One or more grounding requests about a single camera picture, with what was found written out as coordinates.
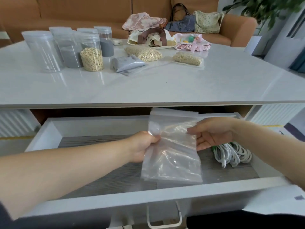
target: white cable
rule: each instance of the white cable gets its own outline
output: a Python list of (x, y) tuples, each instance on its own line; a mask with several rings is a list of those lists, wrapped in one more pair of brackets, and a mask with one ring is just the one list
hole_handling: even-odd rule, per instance
[(213, 153), (216, 161), (220, 162), (224, 168), (228, 163), (232, 167), (236, 167), (240, 162), (249, 163), (252, 158), (251, 152), (236, 142), (232, 142), (232, 144), (236, 149), (230, 143), (215, 147)]

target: tabletop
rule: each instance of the tabletop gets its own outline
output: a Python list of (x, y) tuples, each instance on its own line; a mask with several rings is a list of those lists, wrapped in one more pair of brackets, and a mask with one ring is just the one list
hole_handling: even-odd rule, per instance
[[(115, 46), (115, 57), (126, 55), (125, 46)], [(159, 51), (165, 58), (177, 53)], [(305, 103), (305, 77), (228, 46), (212, 44), (200, 56), (206, 57), (204, 68), (164, 59), (125, 76), (103, 57), (105, 68), (98, 72), (42, 73), (27, 44), (19, 42), (0, 49), (0, 108)]]

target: hand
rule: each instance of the hand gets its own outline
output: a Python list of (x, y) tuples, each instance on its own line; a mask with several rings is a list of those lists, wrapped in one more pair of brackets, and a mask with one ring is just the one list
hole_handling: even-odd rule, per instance
[(143, 162), (145, 149), (151, 143), (160, 140), (160, 136), (152, 136), (147, 131), (141, 131), (126, 139), (131, 151), (131, 162)]
[(189, 134), (197, 135), (197, 151), (214, 145), (225, 144), (233, 141), (232, 127), (238, 119), (230, 117), (211, 117), (188, 128)]

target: open drawer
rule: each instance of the open drawer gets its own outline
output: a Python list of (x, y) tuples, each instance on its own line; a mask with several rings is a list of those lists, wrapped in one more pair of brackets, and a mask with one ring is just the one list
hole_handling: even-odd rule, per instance
[[(200, 114), (206, 117), (236, 117), (238, 113)], [(26, 152), (57, 147), (79, 146), (122, 139), (147, 130), (148, 116), (49, 118)], [(290, 185), (289, 181), (256, 156), (251, 164), (216, 162), (211, 150), (199, 152), (203, 185), (173, 187), (140, 179), (142, 164), (129, 163), (105, 177), (59, 200), (35, 207), (18, 221), (26, 228), (99, 224), (99, 228), (145, 223), (169, 218), (242, 209), (266, 188)]]

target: couch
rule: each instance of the couch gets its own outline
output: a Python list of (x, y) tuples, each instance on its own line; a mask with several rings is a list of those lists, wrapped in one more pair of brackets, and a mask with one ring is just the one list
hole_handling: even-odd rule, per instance
[[(48, 30), (49, 26), (112, 27), (114, 38), (128, 38), (122, 25), (132, 13), (169, 19), (172, 6), (183, 3), (192, 13), (217, 11), (218, 0), (0, 0), (0, 21), (13, 43), (22, 31)], [(174, 20), (183, 18), (177, 11)], [(203, 34), (211, 43), (246, 47), (257, 26), (254, 18), (226, 14), (219, 34)]]

